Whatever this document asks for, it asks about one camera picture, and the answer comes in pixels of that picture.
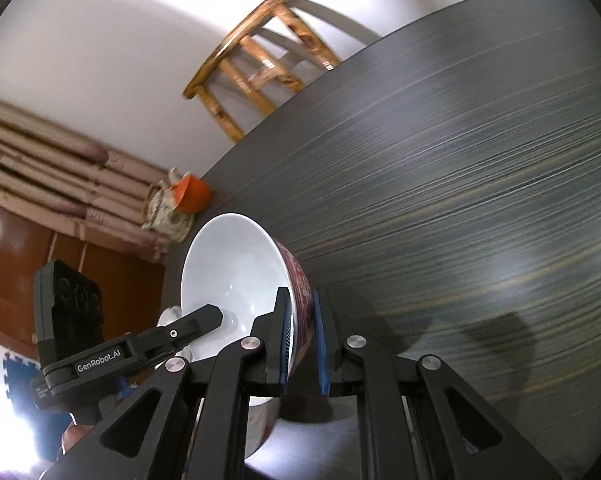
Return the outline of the left hand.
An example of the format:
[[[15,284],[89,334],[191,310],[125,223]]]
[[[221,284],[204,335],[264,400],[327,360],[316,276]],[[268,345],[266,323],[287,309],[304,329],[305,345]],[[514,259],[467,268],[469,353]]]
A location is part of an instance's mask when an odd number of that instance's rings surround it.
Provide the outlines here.
[[[58,457],[64,456],[82,438],[86,437],[93,428],[93,425],[81,425],[74,422],[69,424],[61,436],[61,447],[58,450]]]

